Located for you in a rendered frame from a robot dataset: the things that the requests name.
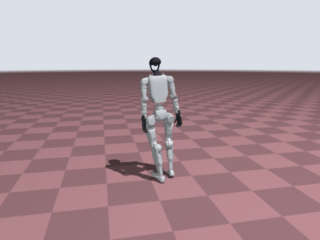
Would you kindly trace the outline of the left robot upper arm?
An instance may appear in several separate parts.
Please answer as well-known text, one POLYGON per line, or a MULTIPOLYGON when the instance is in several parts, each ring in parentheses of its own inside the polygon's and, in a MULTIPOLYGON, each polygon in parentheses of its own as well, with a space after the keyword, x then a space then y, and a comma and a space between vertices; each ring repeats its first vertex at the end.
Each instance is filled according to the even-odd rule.
POLYGON ((149 77, 145 77, 140 80, 140 91, 142 95, 142 103, 148 102, 147 86, 146 86, 148 82, 149 82, 149 77))

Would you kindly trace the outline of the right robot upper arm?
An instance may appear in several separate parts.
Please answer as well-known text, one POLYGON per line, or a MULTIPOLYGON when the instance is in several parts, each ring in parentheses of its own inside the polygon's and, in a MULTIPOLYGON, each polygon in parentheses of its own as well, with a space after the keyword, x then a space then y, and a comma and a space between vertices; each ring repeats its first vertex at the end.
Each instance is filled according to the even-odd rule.
POLYGON ((175 84, 174 84, 174 78, 172 76, 167 76, 167 82, 168 82, 168 87, 169 87, 169 90, 170 90, 170 94, 169 94, 169 97, 170 99, 174 99, 176 98, 176 92, 175 92, 175 84))

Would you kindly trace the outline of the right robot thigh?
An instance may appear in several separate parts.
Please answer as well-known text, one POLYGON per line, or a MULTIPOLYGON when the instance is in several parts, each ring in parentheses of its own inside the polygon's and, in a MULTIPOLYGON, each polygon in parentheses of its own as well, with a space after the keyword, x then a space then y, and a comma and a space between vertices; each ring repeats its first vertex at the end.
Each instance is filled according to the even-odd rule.
POLYGON ((167 119, 163 121, 164 129, 165 129, 165 147, 168 149, 172 148, 172 131, 173 131, 173 121, 175 117, 167 112, 167 119))

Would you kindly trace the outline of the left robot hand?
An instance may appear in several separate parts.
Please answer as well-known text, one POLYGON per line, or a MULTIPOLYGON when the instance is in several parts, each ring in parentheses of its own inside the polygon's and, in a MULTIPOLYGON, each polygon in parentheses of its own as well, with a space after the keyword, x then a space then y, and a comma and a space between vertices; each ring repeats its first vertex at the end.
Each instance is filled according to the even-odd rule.
POLYGON ((145 119, 145 116, 144 116, 144 115, 141 116, 141 120, 142 120, 142 130, 143 130, 145 133, 148 133, 148 132, 147 132, 147 129, 146 129, 146 120, 147 120, 147 119, 145 119))

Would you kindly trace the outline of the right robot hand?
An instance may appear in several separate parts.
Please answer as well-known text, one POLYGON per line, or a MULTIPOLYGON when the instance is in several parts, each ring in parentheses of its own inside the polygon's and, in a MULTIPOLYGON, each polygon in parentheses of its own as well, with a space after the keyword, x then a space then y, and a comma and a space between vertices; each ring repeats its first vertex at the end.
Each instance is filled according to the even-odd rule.
POLYGON ((180 116, 181 112, 180 112, 180 110, 178 110, 177 112, 178 112, 178 114, 175 113, 176 119, 175 119, 174 123, 177 121, 176 126, 178 125, 177 127, 180 127, 182 125, 182 118, 180 116))

